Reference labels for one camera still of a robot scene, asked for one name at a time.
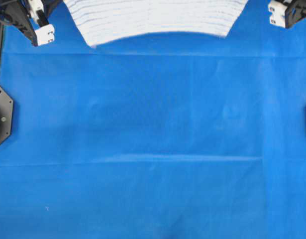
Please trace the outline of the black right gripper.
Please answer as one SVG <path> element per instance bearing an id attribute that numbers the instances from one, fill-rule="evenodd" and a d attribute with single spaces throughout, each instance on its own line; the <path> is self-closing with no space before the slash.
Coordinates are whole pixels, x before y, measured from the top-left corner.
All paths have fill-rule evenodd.
<path id="1" fill-rule="evenodd" d="M 291 28 L 306 18 L 306 0 L 271 0 L 268 11 L 270 24 Z"/>

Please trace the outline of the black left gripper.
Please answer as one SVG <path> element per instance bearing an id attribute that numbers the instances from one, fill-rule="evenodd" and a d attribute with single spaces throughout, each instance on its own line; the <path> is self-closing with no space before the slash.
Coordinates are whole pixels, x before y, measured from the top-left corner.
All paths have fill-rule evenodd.
<path id="1" fill-rule="evenodd" d="M 0 23 L 17 28 L 33 46 L 46 45 L 55 40 L 55 28 L 48 18 L 60 3 L 60 0 L 0 0 Z"/>

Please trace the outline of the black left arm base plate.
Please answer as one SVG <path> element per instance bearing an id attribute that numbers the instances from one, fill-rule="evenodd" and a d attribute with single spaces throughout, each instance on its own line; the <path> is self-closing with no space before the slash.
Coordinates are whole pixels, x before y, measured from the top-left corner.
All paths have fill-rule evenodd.
<path id="1" fill-rule="evenodd" d="M 0 86 L 0 145 L 11 135 L 13 99 Z"/>

